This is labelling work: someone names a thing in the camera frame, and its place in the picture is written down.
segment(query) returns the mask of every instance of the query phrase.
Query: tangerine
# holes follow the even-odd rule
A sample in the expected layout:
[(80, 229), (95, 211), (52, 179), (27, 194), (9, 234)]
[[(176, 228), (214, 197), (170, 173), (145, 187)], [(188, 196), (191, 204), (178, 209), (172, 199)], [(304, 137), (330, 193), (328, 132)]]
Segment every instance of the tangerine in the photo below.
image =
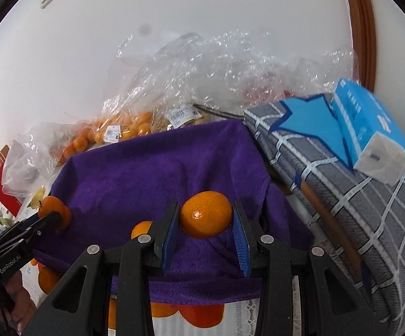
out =
[(151, 302), (152, 317), (168, 317), (174, 315), (176, 312), (177, 307), (175, 305)]
[(106, 129), (108, 128), (108, 126), (117, 125), (119, 119), (120, 119), (120, 117), (118, 115), (113, 115), (113, 116), (109, 117), (108, 119), (103, 120), (103, 126), (101, 126), (101, 128), (104, 128), (104, 131), (106, 132)]
[(57, 162), (60, 161), (61, 157), (62, 157), (62, 153), (64, 150), (61, 149), (57, 149), (53, 152), (52, 154), (52, 158), (55, 159)]
[(76, 153), (76, 151), (74, 148), (74, 144), (73, 143), (68, 144), (63, 151), (64, 160), (65, 161), (68, 160), (75, 153)]
[(232, 221), (232, 207), (222, 193), (201, 192), (181, 208), (179, 223), (195, 239), (207, 239), (222, 233)]
[(137, 128), (137, 136), (151, 134), (151, 125), (149, 123), (141, 123)]
[(133, 124), (133, 119), (131, 118), (131, 116), (129, 114), (125, 114), (121, 120), (121, 124), (123, 126), (130, 126)]
[(60, 159), (58, 160), (58, 163), (56, 164), (57, 167), (60, 167), (65, 163), (64, 156), (61, 154)]
[(121, 139), (122, 141), (132, 139), (137, 135), (137, 126), (122, 126), (121, 127)]
[(88, 140), (86, 139), (88, 136), (88, 133), (86, 133), (85, 137), (82, 136), (77, 136), (73, 142), (74, 148), (77, 151), (77, 153), (82, 153), (88, 148)]
[(102, 117), (100, 120), (97, 120), (97, 127), (104, 128), (111, 124), (111, 119), (109, 117)]
[(83, 137), (83, 138), (87, 139), (90, 130), (91, 130), (91, 128), (89, 126), (82, 128), (80, 131), (78, 131), (77, 137)]
[(137, 115), (136, 123), (148, 123), (150, 124), (153, 118), (153, 113), (151, 111), (141, 112)]
[(95, 143), (94, 128), (92, 128), (92, 129), (89, 128), (89, 132), (88, 132), (88, 135), (87, 135), (86, 139), (88, 140), (89, 144)]
[(92, 126), (94, 128), (98, 129), (98, 128), (100, 128), (102, 126), (102, 123), (103, 123), (104, 120), (105, 119), (103, 119), (103, 118), (95, 118), (94, 121), (92, 121)]
[(49, 294), (56, 284), (60, 281), (61, 277), (48, 267), (43, 267), (39, 270), (38, 284), (39, 288), (45, 293)]
[(195, 327), (209, 328), (223, 320), (224, 304), (221, 305), (178, 305), (184, 319)]
[(95, 132), (94, 132), (94, 140), (95, 140), (95, 142), (97, 143), (97, 144), (103, 144), (105, 141), (103, 140), (104, 139), (104, 135), (105, 135), (105, 131), (106, 131), (106, 128), (104, 128), (104, 129), (97, 129)]
[(72, 215), (62, 201), (55, 196), (47, 196), (41, 201), (38, 208), (38, 218), (42, 219), (51, 212), (58, 212), (62, 217), (62, 223), (56, 230), (64, 230), (69, 226)]
[(108, 328), (111, 330), (116, 329), (116, 316), (117, 316), (117, 299), (109, 299), (109, 315), (108, 315)]
[(152, 221), (142, 221), (139, 222), (134, 229), (131, 231), (131, 239), (143, 234), (147, 234), (150, 226), (153, 222)]

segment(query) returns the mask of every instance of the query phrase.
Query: plastic wrap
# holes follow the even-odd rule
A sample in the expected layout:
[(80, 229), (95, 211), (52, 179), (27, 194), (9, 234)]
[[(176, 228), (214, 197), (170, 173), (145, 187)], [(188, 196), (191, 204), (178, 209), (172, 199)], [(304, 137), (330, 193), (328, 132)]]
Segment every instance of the plastic wrap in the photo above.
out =
[[(268, 32), (236, 31), (210, 40), (188, 33), (152, 57), (138, 53), (139, 41), (131, 37), (119, 46), (106, 90), (115, 96), (93, 122), (100, 144), (214, 119), (190, 112), (195, 103), (242, 115), (246, 108), (288, 96), (333, 92), (340, 77), (358, 81), (353, 50), (282, 63)], [(184, 118), (171, 120), (173, 115)], [(107, 131), (120, 135), (106, 140)]]
[(13, 140), (2, 172), (2, 191), (15, 197), (34, 194), (77, 152), (85, 151), (90, 131), (85, 122), (41, 123)]

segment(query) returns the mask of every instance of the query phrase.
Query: gray checkered blanket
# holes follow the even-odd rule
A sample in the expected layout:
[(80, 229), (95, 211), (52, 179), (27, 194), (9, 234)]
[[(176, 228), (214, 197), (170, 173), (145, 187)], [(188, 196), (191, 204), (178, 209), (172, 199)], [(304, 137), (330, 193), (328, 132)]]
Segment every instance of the gray checkered blanket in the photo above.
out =
[[(305, 205), (299, 214), (317, 241), (354, 281), (389, 335), (405, 331), (405, 174), (393, 187), (347, 169), (317, 139), (269, 128), (285, 113), (278, 102), (246, 110), (244, 123), (269, 163)], [(373, 277), (372, 301), (354, 279), (341, 246), (329, 239), (319, 215), (295, 184), (295, 176), (315, 191), (346, 230)]]

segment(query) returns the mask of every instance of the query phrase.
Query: barcode sticker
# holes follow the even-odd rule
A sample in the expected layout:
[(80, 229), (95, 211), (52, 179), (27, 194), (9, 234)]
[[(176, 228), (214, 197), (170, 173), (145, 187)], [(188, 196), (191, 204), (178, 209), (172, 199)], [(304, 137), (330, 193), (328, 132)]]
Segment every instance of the barcode sticker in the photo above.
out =
[(202, 116), (192, 105), (182, 105), (171, 109), (165, 117), (170, 121), (173, 128), (177, 129), (190, 120), (201, 119)]
[(120, 138), (120, 126), (119, 125), (108, 126), (105, 131), (103, 140), (106, 143), (118, 143), (119, 138)]

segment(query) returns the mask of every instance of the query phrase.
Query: blue tissue box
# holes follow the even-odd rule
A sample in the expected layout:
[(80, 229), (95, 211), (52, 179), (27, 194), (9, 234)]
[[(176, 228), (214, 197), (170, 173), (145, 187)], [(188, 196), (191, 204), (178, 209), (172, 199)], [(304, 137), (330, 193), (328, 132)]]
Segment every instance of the blue tissue box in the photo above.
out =
[(405, 173), (405, 136), (370, 91), (340, 79), (331, 102), (353, 168), (395, 185)]

